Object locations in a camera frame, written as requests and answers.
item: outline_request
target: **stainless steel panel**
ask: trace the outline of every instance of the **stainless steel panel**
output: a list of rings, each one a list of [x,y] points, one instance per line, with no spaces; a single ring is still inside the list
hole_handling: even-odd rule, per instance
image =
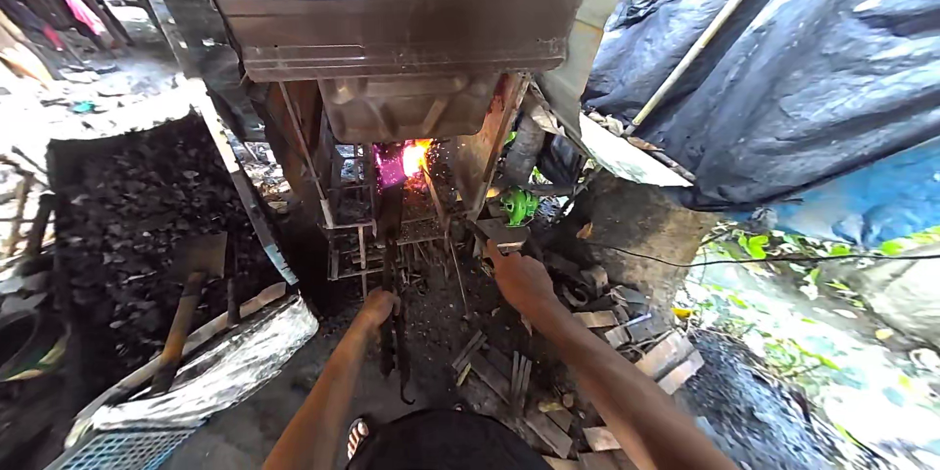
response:
[[[581,0],[215,0],[255,81],[550,69]]]
[[[472,135],[483,126],[498,73],[321,79],[323,106],[340,142]]]

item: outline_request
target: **pink cloth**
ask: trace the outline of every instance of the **pink cloth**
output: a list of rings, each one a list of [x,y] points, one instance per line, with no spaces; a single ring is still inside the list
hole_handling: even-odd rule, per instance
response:
[[[101,23],[101,19],[99,19],[93,11],[88,9],[88,6],[85,5],[82,0],[65,0],[65,3],[69,5],[69,9],[71,9],[71,13],[75,15],[75,18],[88,26],[96,35],[107,31],[104,29],[104,24]]]

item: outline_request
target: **fire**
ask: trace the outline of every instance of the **fire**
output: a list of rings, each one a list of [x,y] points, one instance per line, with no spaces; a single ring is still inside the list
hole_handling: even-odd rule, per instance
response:
[[[405,176],[416,176],[422,169],[428,168],[428,149],[430,140],[411,140],[401,153],[401,165]]]

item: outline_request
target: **wooden handle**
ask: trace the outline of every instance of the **wooden handle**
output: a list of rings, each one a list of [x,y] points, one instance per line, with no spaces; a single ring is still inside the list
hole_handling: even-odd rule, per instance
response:
[[[176,378],[176,372],[182,360],[182,348],[186,344],[186,336],[189,335],[189,328],[193,323],[195,308],[199,305],[205,279],[205,272],[190,273],[186,279],[186,285],[180,296],[180,304],[177,305],[173,324],[170,325],[170,333],[166,336],[164,351],[160,353],[160,366],[153,375],[150,392],[154,395],[166,393],[173,385],[173,379]]]

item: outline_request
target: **black tarp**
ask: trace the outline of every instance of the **black tarp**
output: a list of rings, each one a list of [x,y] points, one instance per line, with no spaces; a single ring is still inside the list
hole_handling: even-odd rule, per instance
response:
[[[632,119],[727,0],[623,0],[584,104]],[[637,132],[746,211],[940,133],[940,0],[746,0]]]

